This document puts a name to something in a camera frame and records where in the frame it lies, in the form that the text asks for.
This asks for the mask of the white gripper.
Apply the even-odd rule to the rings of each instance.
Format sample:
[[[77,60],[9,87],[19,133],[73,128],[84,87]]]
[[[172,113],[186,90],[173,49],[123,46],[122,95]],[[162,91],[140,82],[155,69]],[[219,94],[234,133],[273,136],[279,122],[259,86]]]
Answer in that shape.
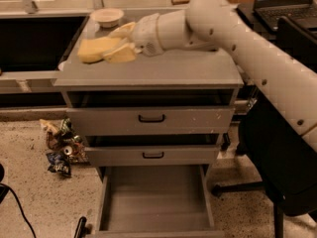
[[[134,44],[124,44],[114,51],[104,53],[102,58],[109,63],[133,61],[142,52],[145,56],[153,57],[163,53],[159,43],[158,25],[159,13],[142,18],[139,22],[130,22],[113,30],[108,37],[131,39]]]

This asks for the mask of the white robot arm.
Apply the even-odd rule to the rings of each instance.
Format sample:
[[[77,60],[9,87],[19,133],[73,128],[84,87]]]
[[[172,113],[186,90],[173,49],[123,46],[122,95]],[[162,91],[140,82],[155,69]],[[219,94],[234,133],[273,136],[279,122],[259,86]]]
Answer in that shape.
[[[227,0],[190,0],[110,33],[146,56],[213,45],[226,51],[295,132],[317,151],[317,74],[251,30]]]

